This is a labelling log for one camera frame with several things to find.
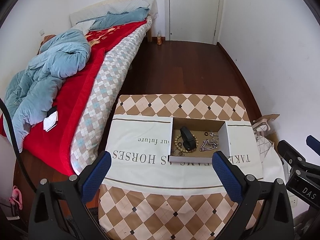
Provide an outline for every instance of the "blue gripper pad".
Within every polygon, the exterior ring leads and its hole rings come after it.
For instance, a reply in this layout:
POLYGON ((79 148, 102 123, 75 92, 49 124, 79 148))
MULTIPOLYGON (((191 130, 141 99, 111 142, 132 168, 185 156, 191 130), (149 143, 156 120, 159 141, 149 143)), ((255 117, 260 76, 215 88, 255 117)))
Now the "blue gripper pad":
POLYGON ((240 204, 243 199, 241 184, 217 152, 212 156, 212 167, 217 173, 230 199, 240 204))
POLYGON ((84 204, 90 202, 94 198, 110 167, 111 155, 110 153, 106 152, 82 186, 81 200, 84 204))
POLYGON ((318 155, 320 155, 320 142, 314 138, 312 135, 309 135, 306 140, 307 145, 313 149, 318 155))

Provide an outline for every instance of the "baseboard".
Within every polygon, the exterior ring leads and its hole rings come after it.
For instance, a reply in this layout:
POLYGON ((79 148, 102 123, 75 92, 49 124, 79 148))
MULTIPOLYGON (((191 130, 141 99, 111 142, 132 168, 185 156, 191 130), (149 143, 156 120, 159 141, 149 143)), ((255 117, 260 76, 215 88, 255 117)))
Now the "baseboard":
MULTIPOLYGON (((153 42, 157 42, 158 38, 157 37, 152 37, 153 42)), ((161 37, 161 41, 165 42, 165 37, 161 37)))
MULTIPOLYGON (((152 42, 157 42, 157 40, 158 40, 157 37, 152 37, 152 42)), ((162 43, 164 43, 164 42, 165 42, 165 37, 161 37, 161 41, 162 41, 162 43)))
POLYGON ((259 117, 262 116, 262 114, 261 114, 259 106, 256 102, 256 99, 254 98, 247 82, 245 81, 245 79, 244 79, 243 75, 241 74, 240 70, 238 69, 237 65, 233 62, 232 58, 229 56, 228 52, 226 52, 226 50, 222 47, 222 45, 219 42, 217 42, 217 46, 221 49, 223 54, 226 56, 226 58, 228 59, 228 61, 231 64, 234 72, 236 73, 237 77, 239 78, 239 81, 241 82, 244 90, 246 91, 246 94, 249 96, 252 111, 255 114, 256 119, 258 119, 259 117))

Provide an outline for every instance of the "red blanket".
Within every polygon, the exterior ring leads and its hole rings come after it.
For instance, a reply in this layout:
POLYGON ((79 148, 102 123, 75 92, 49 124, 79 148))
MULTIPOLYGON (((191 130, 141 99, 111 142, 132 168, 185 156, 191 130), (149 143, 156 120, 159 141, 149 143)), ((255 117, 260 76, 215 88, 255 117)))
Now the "red blanket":
POLYGON ((23 141, 24 149, 62 174, 75 174, 70 162, 70 147, 104 55, 145 23, 142 21, 114 26, 102 31, 91 31, 86 35, 92 46, 91 56, 83 70, 67 78, 53 101, 53 106, 57 106, 58 110, 57 125, 46 132, 43 130, 43 122, 36 124, 23 141))

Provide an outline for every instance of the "door frame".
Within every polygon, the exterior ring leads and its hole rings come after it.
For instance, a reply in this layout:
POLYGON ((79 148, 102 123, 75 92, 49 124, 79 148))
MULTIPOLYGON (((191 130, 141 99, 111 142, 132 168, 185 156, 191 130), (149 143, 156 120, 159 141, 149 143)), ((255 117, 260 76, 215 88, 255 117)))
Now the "door frame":
MULTIPOLYGON (((221 22, 222 22, 222 13, 223 13, 223 4, 225 0, 219 0, 218 5, 218 15, 217 15, 217 23, 214 32, 214 37, 212 44, 216 45, 219 37, 219 33, 221 30, 221 22)), ((164 0, 164 18, 165 18, 165 40, 170 40, 170 0, 164 0)))

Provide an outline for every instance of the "screw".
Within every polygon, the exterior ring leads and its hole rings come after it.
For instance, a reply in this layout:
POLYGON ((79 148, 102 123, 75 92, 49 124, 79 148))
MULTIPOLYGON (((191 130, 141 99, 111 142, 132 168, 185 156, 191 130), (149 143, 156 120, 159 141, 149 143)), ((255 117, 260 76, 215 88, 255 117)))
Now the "screw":
POLYGON ((251 174, 247 175, 247 180, 248 181, 254 181, 255 177, 251 174))
POLYGON ((40 181, 40 184, 41 185, 44 185, 44 184, 46 184, 47 183, 47 179, 41 179, 41 181, 40 181))
POLYGON ((277 179, 277 182, 278 182, 278 184, 280 184, 280 185, 283 184, 283 180, 282 180, 281 178, 278 178, 278 179, 277 179))
POLYGON ((73 174, 69 177, 70 181, 75 181, 78 178, 78 176, 76 174, 73 174))

